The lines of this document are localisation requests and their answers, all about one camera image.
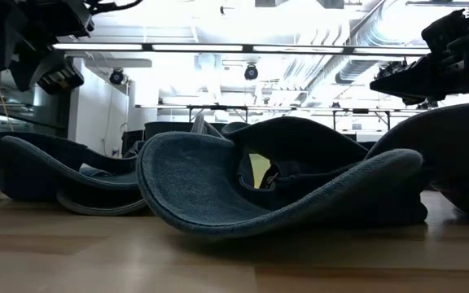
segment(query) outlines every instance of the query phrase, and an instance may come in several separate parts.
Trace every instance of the security camera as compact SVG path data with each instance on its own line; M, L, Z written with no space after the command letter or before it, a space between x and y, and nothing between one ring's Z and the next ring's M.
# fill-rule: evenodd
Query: security camera
M249 64L247 69L245 69L245 79L247 81L253 81L258 78L258 69L256 69L255 64Z
M128 77L123 73L123 68L113 68L113 72L110 75L110 82L113 85L123 85L128 81Z

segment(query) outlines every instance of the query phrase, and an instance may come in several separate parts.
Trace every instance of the wooden floor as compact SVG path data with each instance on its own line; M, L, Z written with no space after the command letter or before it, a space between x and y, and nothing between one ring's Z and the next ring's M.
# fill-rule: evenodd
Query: wooden floor
M0 195L0 293L469 292L469 223L437 193L423 201L427 225L226 242Z

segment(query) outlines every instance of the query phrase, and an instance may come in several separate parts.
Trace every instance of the dome camera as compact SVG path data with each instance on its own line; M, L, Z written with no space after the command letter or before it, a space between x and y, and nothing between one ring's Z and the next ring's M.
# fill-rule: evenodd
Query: dome camera
M113 85L123 85L128 81L128 77L123 73L123 68L113 68L113 72L110 75L110 82Z
M253 81L258 78L258 69L256 69L255 64L249 64L247 69L245 69L245 79L247 81Z

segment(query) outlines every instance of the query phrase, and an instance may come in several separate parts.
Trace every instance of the black cable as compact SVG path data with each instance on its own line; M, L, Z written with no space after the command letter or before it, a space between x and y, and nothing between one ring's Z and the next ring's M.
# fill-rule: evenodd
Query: black cable
M130 4L125 4L122 6L117 6L114 2L101 4L103 0L83 0L83 1L84 3L90 5L88 10L90 11L91 15L96 15L98 13L122 11L122 10L130 9L140 4L143 0L135 0L131 2Z

